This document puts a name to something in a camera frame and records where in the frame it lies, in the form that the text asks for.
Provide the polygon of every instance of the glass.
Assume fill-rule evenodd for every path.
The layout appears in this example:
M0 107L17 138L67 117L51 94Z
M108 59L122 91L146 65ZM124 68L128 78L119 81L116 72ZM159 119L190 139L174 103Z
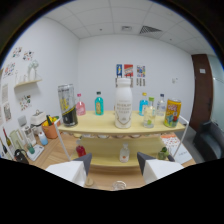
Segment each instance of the glass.
M111 191L125 190L126 184L123 181L116 181L112 184Z

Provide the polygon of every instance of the floor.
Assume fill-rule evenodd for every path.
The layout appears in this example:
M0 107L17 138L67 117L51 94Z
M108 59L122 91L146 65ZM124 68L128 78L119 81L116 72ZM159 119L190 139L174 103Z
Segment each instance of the floor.
M176 136L179 139L182 138L183 133L184 133L183 131L175 132ZM196 135L195 130L189 126L187 129L187 133L184 137L183 144L187 148L187 150L189 151L189 153L191 154L196 163L203 163L205 162L205 160L202 158L202 156L199 154L199 152L197 151L197 149L194 147L193 144L193 139L195 135Z

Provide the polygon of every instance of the brown door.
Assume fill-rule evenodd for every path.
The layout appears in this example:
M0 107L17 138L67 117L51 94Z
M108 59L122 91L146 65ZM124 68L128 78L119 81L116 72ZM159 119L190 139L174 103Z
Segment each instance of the brown door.
M206 54L192 55L195 75L195 94L190 126L198 131L200 123L208 121L213 102L213 78Z

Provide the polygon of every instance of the shelf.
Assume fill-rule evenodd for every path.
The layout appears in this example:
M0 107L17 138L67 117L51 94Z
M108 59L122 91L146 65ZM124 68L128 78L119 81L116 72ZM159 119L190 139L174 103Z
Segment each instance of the shelf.
M121 163L119 160L120 150L123 143L128 143L130 157L127 163ZM137 138L137 139L100 139L100 138L82 138L81 143L86 153L92 153L91 165L106 167L139 167L137 152L142 152L156 158L157 154L165 147L160 137ZM78 158L75 152L71 160Z
M128 129L119 129L115 126L114 111L105 111L104 115L97 116L94 111L86 111L85 115L78 116L78 124L73 127L66 127L61 124L58 129L62 132L78 134L101 134L101 135L147 135L156 133L184 131L185 126L178 122L175 128L166 127L163 124L164 117L157 116L153 128L143 126L143 116L138 111L132 112L132 123Z
M22 85L26 85L26 84L29 84L29 83L40 82L40 81L42 81L42 79L29 81L29 82L22 82L22 83L19 83L19 84L15 85L14 88L16 88L17 86L22 86Z

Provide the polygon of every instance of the white bottle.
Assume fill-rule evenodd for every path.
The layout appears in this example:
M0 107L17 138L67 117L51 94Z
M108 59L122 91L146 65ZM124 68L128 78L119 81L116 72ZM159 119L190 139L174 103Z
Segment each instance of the white bottle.
M166 102L164 101L164 94L160 94L160 100L157 103L157 114L158 116L164 116L166 111Z
M120 151L120 161L126 163L129 160L130 150L128 149L128 143L123 144L123 148Z
M130 128L132 115L131 79L117 79L115 94L115 126L117 128Z

